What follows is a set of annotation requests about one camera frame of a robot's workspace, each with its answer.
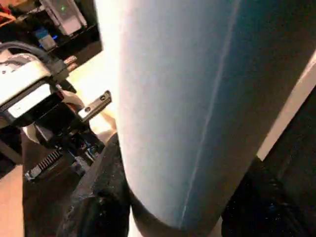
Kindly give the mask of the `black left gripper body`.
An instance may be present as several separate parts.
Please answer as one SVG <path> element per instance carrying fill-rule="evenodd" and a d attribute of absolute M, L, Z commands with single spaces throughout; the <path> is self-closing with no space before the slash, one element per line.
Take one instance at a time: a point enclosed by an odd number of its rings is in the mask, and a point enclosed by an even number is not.
<path fill-rule="evenodd" d="M 78 175 L 86 173 L 105 146 L 90 128 L 89 121 L 111 101 L 107 90 L 80 110 L 70 103 L 60 102 L 37 119 L 34 125 L 39 142 L 52 152 L 26 171 L 26 180 L 37 181 L 65 154 L 69 155 L 67 162 Z"/>

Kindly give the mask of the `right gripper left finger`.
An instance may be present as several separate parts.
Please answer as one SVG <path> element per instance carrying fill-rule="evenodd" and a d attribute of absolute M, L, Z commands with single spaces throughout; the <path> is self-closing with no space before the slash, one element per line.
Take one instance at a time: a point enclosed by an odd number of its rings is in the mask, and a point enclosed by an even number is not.
<path fill-rule="evenodd" d="M 130 196 L 114 134 L 73 191 L 58 237 L 126 237 Z"/>

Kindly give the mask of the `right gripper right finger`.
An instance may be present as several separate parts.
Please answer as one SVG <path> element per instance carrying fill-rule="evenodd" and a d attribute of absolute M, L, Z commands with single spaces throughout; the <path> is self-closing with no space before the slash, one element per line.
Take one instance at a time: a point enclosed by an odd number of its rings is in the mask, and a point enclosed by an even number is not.
<path fill-rule="evenodd" d="M 314 237 L 316 228 L 255 158 L 222 212 L 224 237 Z"/>

